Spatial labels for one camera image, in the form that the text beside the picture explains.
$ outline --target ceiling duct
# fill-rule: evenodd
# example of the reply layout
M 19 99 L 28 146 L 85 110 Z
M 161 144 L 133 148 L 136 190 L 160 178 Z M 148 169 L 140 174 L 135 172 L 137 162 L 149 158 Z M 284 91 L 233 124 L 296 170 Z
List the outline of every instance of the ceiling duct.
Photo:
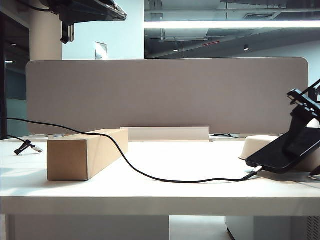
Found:
M 288 0 L 221 0 L 221 3 L 228 4 L 249 4 L 249 5 L 261 5 L 272 7 L 285 7 Z
M 272 15 L 270 14 L 253 14 L 253 13 L 248 13 L 247 15 L 244 16 L 243 19 L 245 20 L 250 20 L 250 21 L 257 21 L 257 20 L 268 20 Z

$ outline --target brown cardboard box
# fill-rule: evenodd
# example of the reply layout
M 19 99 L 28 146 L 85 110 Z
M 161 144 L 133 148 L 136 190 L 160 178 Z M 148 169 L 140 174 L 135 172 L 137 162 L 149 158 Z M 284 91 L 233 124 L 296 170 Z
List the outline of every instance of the brown cardboard box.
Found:
M 91 133 L 111 136 L 128 152 L 127 129 L 102 129 Z M 76 134 L 47 141 L 48 180 L 89 180 L 121 157 L 107 137 Z

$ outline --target wall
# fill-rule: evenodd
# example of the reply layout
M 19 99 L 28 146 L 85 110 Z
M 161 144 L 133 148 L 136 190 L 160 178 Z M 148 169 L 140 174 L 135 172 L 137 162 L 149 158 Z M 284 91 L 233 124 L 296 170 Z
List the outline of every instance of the wall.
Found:
M 144 1 L 116 0 L 126 13 L 126 21 L 76 23 L 74 41 L 62 46 L 63 60 L 94 60 L 95 42 L 107 44 L 107 58 L 145 58 Z
M 308 61 L 308 85 L 312 85 L 320 79 L 320 41 L 312 41 L 285 47 L 271 48 L 261 51 L 244 52 L 235 55 L 235 58 L 255 57 L 303 57 Z

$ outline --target smartphone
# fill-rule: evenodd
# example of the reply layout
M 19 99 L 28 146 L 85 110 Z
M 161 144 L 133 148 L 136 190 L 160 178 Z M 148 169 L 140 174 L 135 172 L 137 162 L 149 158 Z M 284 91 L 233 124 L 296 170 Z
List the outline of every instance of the smartphone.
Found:
M 294 141 L 284 149 L 288 133 L 246 159 L 250 167 L 262 166 L 263 170 L 276 174 L 284 174 L 295 167 L 309 154 L 320 147 L 320 128 L 306 127 Z

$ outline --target white desk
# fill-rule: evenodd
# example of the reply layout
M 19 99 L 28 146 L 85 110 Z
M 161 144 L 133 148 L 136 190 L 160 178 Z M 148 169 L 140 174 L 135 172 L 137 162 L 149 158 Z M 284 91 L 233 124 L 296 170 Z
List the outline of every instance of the white desk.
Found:
M 320 181 L 307 173 L 261 172 L 244 182 L 165 183 L 121 158 L 89 181 L 48 181 L 44 149 L 13 151 L 1 141 L 1 214 L 72 216 L 319 216 Z M 127 158 L 152 176 L 176 180 L 241 178 L 243 141 L 130 142 Z

